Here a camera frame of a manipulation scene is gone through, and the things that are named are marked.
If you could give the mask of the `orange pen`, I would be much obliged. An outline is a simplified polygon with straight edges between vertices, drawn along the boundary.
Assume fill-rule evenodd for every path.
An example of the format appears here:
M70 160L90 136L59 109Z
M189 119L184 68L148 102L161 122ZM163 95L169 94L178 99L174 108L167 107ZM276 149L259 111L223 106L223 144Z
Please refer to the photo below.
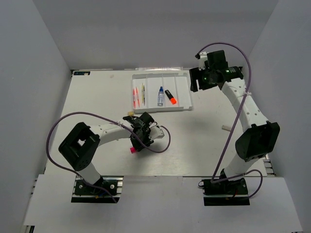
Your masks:
M139 91L138 91L138 88L137 88L137 87L135 88L135 91L136 91L137 105L138 105L138 108L140 108Z

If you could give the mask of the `pink highlighter black cap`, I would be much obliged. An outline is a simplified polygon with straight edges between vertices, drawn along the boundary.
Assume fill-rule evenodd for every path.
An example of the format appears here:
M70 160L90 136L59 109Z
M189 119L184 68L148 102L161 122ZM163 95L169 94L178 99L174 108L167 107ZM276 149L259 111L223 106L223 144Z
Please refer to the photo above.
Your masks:
M131 147L131 148L130 148L130 152L133 154L133 153L136 153L137 150L136 150L134 147Z

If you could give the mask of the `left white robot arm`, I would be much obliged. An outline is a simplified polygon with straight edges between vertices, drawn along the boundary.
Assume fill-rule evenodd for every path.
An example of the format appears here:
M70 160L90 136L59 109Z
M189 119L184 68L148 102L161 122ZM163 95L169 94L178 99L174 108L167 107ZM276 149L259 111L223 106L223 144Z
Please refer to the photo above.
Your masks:
M125 116L116 124L108 123L99 126L88 126L78 123L60 144L58 150L85 181L86 188L93 194L102 190L101 176L92 164L97 148L103 144L129 138L136 151L143 146L132 135L135 133L146 146L153 143L150 137L150 126L155 120L148 113L141 116Z

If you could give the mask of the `orange highlighter black cap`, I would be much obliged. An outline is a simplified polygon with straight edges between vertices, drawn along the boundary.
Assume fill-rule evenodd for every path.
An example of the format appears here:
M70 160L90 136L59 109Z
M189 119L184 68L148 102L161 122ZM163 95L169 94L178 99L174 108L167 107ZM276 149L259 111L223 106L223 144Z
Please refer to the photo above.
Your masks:
M165 90L165 94L166 94L166 96L169 99L171 104L173 104L173 105L177 104L177 100L174 98L174 96L171 94L171 92L169 90Z

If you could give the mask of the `white eraser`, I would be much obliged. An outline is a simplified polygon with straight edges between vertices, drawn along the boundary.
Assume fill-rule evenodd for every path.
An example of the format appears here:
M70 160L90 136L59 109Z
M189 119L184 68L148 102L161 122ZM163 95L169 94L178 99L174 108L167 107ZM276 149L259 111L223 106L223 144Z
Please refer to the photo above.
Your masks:
M229 126L226 126L226 125L223 125L222 126L222 130L225 130L225 131L231 131L231 127L229 127Z

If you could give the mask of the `pink pen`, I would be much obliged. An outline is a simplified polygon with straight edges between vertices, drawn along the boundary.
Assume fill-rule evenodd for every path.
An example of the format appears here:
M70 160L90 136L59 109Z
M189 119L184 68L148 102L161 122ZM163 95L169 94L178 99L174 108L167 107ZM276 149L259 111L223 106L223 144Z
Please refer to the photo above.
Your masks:
M133 94L133 108L135 109L136 108L136 92L134 88L133 88L132 94Z

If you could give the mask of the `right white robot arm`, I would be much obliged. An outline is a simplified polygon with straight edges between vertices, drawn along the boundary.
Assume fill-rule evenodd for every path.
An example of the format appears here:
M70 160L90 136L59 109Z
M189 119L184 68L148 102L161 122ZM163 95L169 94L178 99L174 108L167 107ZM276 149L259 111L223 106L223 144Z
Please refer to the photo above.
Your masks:
M242 135L235 142L236 155L221 174L219 187L224 193L237 188L236 180L260 158L270 153L280 132L278 123L271 123L259 110L239 67L229 67L223 50L196 55L199 66L190 69L190 90L197 92L218 87L229 99L242 126Z

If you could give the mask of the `small blue-capped bottle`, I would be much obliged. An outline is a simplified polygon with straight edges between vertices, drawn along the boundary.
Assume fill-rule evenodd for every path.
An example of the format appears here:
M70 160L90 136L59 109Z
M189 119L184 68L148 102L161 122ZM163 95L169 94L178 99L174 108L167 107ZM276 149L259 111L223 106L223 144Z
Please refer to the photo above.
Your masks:
M164 91L163 91L163 87L161 86L158 92L158 96L157 96L157 105L163 106L163 102L164 102Z

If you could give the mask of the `yellow pen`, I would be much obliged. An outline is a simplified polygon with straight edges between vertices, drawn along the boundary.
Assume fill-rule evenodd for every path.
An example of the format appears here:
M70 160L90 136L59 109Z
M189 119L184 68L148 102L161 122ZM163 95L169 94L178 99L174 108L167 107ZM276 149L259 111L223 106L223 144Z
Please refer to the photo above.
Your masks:
M142 99L142 103L145 105L145 86L143 83L141 85L141 99Z

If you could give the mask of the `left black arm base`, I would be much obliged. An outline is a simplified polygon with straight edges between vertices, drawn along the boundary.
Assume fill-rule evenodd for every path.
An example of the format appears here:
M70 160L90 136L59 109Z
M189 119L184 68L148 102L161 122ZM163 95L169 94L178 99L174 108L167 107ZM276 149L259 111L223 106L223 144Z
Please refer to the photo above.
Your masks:
M71 203L117 203L121 197L123 177L102 177L102 187L109 191L113 196L100 190L86 185L81 178L76 177L73 192L71 196Z

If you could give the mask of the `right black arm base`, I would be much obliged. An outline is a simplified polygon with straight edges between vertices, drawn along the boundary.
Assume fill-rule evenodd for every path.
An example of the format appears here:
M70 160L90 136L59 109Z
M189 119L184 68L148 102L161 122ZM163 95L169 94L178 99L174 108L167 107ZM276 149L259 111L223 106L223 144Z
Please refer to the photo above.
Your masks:
M203 179L198 186L203 189L204 206L250 205L244 178L220 183L211 183L211 179Z

